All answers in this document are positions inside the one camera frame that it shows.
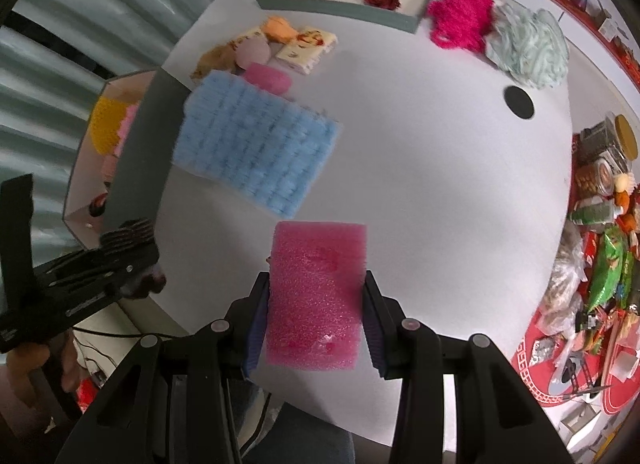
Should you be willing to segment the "magenta fluffy duster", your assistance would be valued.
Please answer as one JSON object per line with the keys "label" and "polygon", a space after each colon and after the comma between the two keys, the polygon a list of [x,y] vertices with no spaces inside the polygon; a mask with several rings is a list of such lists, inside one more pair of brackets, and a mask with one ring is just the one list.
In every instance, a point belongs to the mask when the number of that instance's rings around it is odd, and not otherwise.
{"label": "magenta fluffy duster", "polygon": [[494,5],[494,0],[433,0],[426,10],[432,21],[431,41],[442,49],[484,54]]}

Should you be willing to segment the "left grey storage box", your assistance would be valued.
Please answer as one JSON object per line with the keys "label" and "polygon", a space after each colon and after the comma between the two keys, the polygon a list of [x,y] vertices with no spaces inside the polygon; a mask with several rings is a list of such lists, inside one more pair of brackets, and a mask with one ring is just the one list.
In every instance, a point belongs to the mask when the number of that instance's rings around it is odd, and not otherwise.
{"label": "left grey storage box", "polygon": [[105,97],[140,104],[117,161],[111,184],[101,174],[104,156],[85,134],[70,172],[63,221],[83,248],[99,244],[99,236],[129,219],[146,218],[155,226],[160,254],[170,241],[160,228],[160,203],[171,170],[172,151],[183,121],[190,89],[162,68],[109,80]]}

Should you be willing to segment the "cartoon tissue pack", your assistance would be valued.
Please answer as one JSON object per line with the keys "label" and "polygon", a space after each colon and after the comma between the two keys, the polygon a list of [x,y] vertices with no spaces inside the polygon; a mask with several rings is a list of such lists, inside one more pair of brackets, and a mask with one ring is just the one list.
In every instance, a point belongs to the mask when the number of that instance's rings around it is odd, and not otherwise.
{"label": "cartoon tissue pack", "polygon": [[337,43],[335,34],[305,26],[276,54],[276,60],[294,72],[308,75]]}
{"label": "cartoon tissue pack", "polygon": [[259,26],[255,26],[254,28],[250,28],[249,30],[242,32],[238,36],[235,36],[234,39],[230,40],[229,45],[233,49],[236,49],[238,48],[239,44],[242,44],[242,42],[245,42],[247,39],[251,39],[254,37],[265,38],[266,35]]}

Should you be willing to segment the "black table hole cap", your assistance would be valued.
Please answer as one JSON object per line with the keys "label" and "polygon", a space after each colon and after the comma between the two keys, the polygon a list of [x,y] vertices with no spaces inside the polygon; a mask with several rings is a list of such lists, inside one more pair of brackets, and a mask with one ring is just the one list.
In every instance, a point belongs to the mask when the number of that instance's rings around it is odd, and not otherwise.
{"label": "black table hole cap", "polygon": [[503,100],[509,110],[521,120],[530,120],[535,114],[532,98],[518,86],[507,86],[503,91]]}

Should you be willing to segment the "green snack bag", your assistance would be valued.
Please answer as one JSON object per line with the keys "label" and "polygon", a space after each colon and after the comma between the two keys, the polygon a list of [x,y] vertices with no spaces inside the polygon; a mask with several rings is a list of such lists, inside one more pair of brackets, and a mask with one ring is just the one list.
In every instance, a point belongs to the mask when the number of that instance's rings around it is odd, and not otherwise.
{"label": "green snack bag", "polygon": [[629,252],[628,236],[619,226],[611,226],[600,236],[596,261],[588,291],[587,311],[608,302],[620,283]]}

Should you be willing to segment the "pink sponge block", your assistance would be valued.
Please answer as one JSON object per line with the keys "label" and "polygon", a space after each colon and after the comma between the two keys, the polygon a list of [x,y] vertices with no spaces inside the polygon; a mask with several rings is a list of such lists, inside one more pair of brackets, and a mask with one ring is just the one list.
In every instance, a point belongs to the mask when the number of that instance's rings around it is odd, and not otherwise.
{"label": "pink sponge block", "polygon": [[292,86],[291,77],[272,66],[253,62],[242,74],[244,80],[261,90],[283,96]]}
{"label": "pink sponge block", "polygon": [[367,227],[281,221],[269,257],[266,359],[302,371],[356,366]]}

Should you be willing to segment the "pale green bath pouf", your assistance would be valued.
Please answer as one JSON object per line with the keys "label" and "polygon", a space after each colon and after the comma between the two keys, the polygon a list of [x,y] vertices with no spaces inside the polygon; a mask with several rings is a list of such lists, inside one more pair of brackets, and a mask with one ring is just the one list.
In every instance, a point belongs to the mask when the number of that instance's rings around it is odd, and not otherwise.
{"label": "pale green bath pouf", "polygon": [[566,79],[570,50],[558,20],[546,9],[495,6],[485,42],[486,58],[521,85],[554,88]]}

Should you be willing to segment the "jar with gold lid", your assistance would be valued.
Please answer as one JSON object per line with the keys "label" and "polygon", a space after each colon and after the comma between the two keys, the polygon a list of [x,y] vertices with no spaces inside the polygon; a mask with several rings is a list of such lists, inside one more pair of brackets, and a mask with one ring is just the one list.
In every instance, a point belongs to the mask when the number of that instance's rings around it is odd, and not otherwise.
{"label": "jar with gold lid", "polygon": [[600,123],[579,133],[579,165],[587,165],[602,158],[610,164],[613,172],[630,172],[631,164],[638,155],[634,130],[623,114],[608,113]]}

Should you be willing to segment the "yellow foam fruit net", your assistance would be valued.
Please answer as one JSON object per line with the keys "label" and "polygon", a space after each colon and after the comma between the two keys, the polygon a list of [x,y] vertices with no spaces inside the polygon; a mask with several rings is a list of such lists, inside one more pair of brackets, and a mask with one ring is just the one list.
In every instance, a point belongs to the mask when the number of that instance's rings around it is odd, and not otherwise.
{"label": "yellow foam fruit net", "polygon": [[113,154],[118,143],[120,122],[125,117],[127,106],[132,104],[106,97],[98,99],[89,120],[89,136],[96,152],[101,155]]}

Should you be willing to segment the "blue chenille mat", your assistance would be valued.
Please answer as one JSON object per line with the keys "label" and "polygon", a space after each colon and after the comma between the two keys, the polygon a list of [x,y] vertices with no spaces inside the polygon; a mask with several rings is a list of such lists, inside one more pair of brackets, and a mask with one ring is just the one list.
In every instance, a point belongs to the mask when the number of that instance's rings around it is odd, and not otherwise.
{"label": "blue chenille mat", "polygon": [[183,114],[172,164],[283,219],[295,217],[341,133],[335,120],[220,71]]}

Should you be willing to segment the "orange sponge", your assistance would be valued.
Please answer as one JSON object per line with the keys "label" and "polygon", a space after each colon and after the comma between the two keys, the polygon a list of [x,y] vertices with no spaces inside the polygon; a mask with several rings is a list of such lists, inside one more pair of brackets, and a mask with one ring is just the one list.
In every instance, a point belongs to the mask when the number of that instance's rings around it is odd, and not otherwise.
{"label": "orange sponge", "polygon": [[290,22],[280,16],[270,16],[260,24],[262,34],[270,42],[286,45],[298,36],[298,31],[293,28]]}

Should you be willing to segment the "light pink fluffy duster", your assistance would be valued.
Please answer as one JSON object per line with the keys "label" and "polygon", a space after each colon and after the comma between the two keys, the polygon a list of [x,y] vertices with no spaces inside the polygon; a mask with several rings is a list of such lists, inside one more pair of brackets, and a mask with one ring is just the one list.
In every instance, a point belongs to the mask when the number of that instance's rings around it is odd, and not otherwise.
{"label": "light pink fluffy duster", "polygon": [[118,131],[117,131],[118,143],[116,144],[116,148],[114,149],[114,152],[113,152],[116,158],[120,158],[120,156],[122,155],[122,150],[124,150],[124,146],[126,144],[126,140],[128,138],[130,128],[132,124],[134,124],[134,119],[137,116],[139,106],[140,106],[140,103],[135,103],[135,104],[132,104],[131,106],[127,106],[125,117],[120,122]]}

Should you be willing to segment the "clear plastic bag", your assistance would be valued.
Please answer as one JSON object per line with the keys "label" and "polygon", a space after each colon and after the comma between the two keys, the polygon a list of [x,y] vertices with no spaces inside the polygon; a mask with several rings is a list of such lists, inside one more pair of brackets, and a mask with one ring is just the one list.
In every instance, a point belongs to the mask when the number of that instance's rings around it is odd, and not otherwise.
{"label": "clear plastic bag", "polygon": [[574,224],[567,222],[539,305],[537,328],[544,336],[566,333],[575,327],[582,308],[578,288],[585,280],[584,240]]}

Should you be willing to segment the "round pink puff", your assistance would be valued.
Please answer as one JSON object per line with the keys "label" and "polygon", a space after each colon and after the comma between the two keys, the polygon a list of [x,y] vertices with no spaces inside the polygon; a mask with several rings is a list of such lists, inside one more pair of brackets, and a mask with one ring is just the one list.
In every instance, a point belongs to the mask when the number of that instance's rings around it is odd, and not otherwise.
{"label": "round pink puff", "polygon": [[235,63],[246,70],[253,63],[267,64],[271,59],[269,42],[264,36],[255,36],[243,40],[235,49]]}

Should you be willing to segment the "brown plush toy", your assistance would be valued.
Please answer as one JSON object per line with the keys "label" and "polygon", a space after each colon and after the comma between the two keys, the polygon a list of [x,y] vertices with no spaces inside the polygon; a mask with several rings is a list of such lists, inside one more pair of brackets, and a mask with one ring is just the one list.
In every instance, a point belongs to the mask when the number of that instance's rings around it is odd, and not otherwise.
{"label": "brown plush toy", "polygon": [[190,79],[193,83],[198,84],[212,71],[235,73],[238,69],[235,59],[235,48],[231,42],[217,45],[201,55],[190,74]]}

